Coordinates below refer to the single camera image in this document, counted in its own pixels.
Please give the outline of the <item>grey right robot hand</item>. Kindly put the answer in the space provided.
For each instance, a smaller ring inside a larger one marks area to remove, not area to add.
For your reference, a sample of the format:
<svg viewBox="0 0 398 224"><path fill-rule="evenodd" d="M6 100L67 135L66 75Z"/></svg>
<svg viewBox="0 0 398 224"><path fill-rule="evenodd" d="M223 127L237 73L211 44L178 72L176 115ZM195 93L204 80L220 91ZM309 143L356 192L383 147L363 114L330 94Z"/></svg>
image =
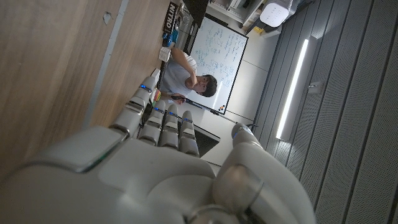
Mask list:
<svg viewBox="0 0 398 224"><path fill-rule="evenodd" d="M296 177L245 125L218 172L200 159L189 111L162 101L141 124L147 77L115 122L42 151L1 181L2 223L315 223Z"/></svg>

